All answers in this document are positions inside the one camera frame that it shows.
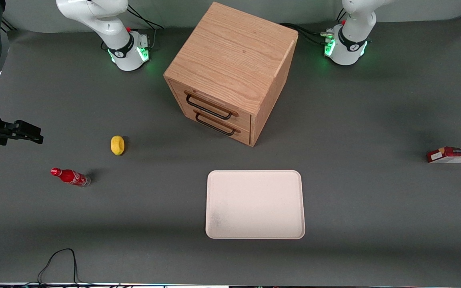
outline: red bottle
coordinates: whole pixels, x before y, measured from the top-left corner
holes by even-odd
[[[67,184],[72,184],[80,187],[86,187],[90,185],[91,182],[90,177],[87,177],[81,173],[78,173],[70,169],[62,170],[59,168],[53,168],[51,169],[51,175],[62,179],[62,181]]]

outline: wooden drawer unit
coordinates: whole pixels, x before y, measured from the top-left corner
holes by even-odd
[[[163,76],[186,117],[254,146],[297,40],[292,29],[214,2]]]

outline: gray wall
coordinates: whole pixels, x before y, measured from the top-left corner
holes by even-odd
[[[194,27],[212,0],[129,0],[144,18],[165,27]],[[273,22],[303,24],[335,19],[341,0],[219,0],[222,4]],[[58,11],[55,0],[7,0],[5,18],[16,27],[36,32],[89,31]],[[444,20],[461,16],[461,0],[399,0],[377,10],[380,22]],[[146,27],[129,13],[126,26]]]

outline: black metal handle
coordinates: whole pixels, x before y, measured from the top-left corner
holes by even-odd
[[[232,116],[232,112],[229,112],[229,115],[227,115],[227,116],[223,116],[223,115],[220,115],[220,114],[218,114],[218,113],[214,113],[214,112],[211,111],[211,110],[208,110],[208,109],[206,109],[206,108],[204,108],[204,107],[202,107],[202,106],[200,106],[200,105],[198,105],[198,104],[195,104],[195,103],[191,102],[191,101],[190,101],[190,98],[191,98],[191,97],[192,97],[191,94],[188,94],[187,97],[186,97],[186,102],[188,102],[188,104],[190,104],[191,106],[194,106],[194,107],[196,107],[196,108],[198,108],[198,109],[200,109],[200,110],[202,110],[202,111],[204,111],[204,112],[206,112],[206,113],[209,113],[209,114],[211,114],[211,115],[214,116],[214,117],[218,117],[218,118],[220,118],[221,120],[229,120],[229,119],[231,118],[231,116]]]
[[[200,124],[202,124],[204,126],[207,126],[207,127],[211,128],[211,129],[214,129],[214,130],[218,131],[219,133],[222,133],[223,135],[232,136],[236,132],[236,129],[232,129],[232,132],[225,132],[225,131],[223,131],[222,129],[220,129],[218,127],[215,127],[215,126],[213,126],[213,125],[211,125],[209,123],[203,122],[202,120],[200,120],[198,118],[198,116],[200,116],[200,113],[197,113],[197,115],[195,116],[195,120],[197,120],[197,122],[199,122]]]

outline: black cable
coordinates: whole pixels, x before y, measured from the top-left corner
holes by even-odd
[[[325,42],[318,42],[312,38],[309,38],[309,36],[305,35],[305,33],[302,33],[300,31],[298,31],[305,39],[309,40],[310,42],[314,43],[314,44],[318,44],[318,45],[321,45],[321,46],[325,46],[326,43]]]
[[[337,22],[340,22],[340,21],[341,21],[341,19],[342,19],[342,18],[343,18],[343,17],[346,15],[346,13],[347,13],[347,12],[345,11],[345,12],[344,12],[344,14],[343,14],[343,15],[341,15],[341,16],[339,17],[339,19],[337,19]]]
[[[61,249],[61,250],[58,250],[56,252],[53,253],[53,255],[51,255],[51,257],[49,258],[49,261],[47,261],[47,264],[46,266],[44,266],[44,268],[42,268],[42,270],[40,270],[40,272],[38,272],[38,275],[37,275],[37,282],[38,283],[44,283],[42,281],[42,274],[44,273],[44,271],[49,267],[49,264],[51,264],[51,261],[53,260],[53,257],[62,252],[62,251],[65,251],[65,250],[69,250],[71,253],[72,253],[72,258],[74,259],[74,274],[73,274],[73,281],[75,284],[79,285],[78,282],[83,282],[83,283],[87,283],[87,282],[84,282],[82,281],[81,279],[79,279],[79,276],[78,276],[78,273],[77,273],[77,261],[76,261],[76,254],[74,253],[74,250],[72,250],[71,248],[64,248],[64,249]]]
[[[282,25],[282,26],[285,26],[285,27],[288,27],[288,28],[291,28],[291,29],[295,29],[297,31],[304,31],[305,33],[307,34],[311,34],[311,35],[320,35],[320,33],[316,33],[316,32],[313,32],[313,31],[309,31],[307,29],[305,29],[304,27],[301,27],[301,26],[298,26],[296,24],[292,24],[292,23],[280,23],[279,25]]]
[[[306,40],[309,40],[310,42],[314,43],[314,44],[318,44],[318,45],[322,45],[322,46],[325,46],[326,43],[325,42],[318,42],[312,38],[309,37],[309,35],[312,35],[312,36],[320,36],[319,33],[315,33],[315,32],[312,32],[312,31],[309,31],[303,27],[300,27],[296,24],[291,24],[291,23],[280,23],[280,25],[282,26],[285,26],[285,27],[288,27],[288,28],[291,28],[293,30],[296,30],[298,31],[298,33],[300,33],[300,35],[303,36],[303,38],[305,38]]]
[[[131,9],[136,13],[135,16],[137,16],[138,18],[141,18],[143,21],[147,22],[148,24],[153,24],[153,25],[156,25],[157,27],[159,27],[159,28],[161,28],[161,29],[165,29],[165,28],[164,28],[163,26],[161,26],[160,24],[156,24],[156,23],[154,23],[154,22],[152,22],[152,21],[150,21],[150,20],[147,20],[147,19],[143,18],[143,17],[140,15],[140,13],[139,13],[138,11],[136,11],[131,5],[128,5],[128,6],[129,6],[129,8],[131,8]]]
[[[344,7],[341,9],[341,11],[339,12],[339,15],[337,15],[337,18],[335,18],[335,21],[339,22],[339,18],[341,16],[341,13],[344,11]]]
[[[8,24],[6,24],[4,21],[1,21],[1,23],[3,23],[3,25],[5,25],[6,27],[8,27],[8,29],[10,29],[11,31],[13,31],[13,29],[12,29],[10,26],[8,26]]]
[[[106,49],[105,49],[103,45],[106,45],[106,43],[104,43],[104,41],[101,41],[101,50],[108,51],[108,46],[106,46]]]
[[[10,22],[8,22],[8,20],[6,20],[4,17],[1,18],[1,21],[4,22],[5,25],[8,26],[8,28],[10,28],[11,30],[17,30],[17,28],[13,26]]]
[[[130,9],[128,9],[128,12],[131,13],[133,16],[137,17],[137,18],[140,18],[141,20],[145,21],[145,23],[147,23],[147,25],[149,25],[152,29],[156,29],[154,26],[152,26],[147,20],[143,19],[141,16],[138,16],[136,15],[135,13],[133,13],[133,11],[131,11]]]

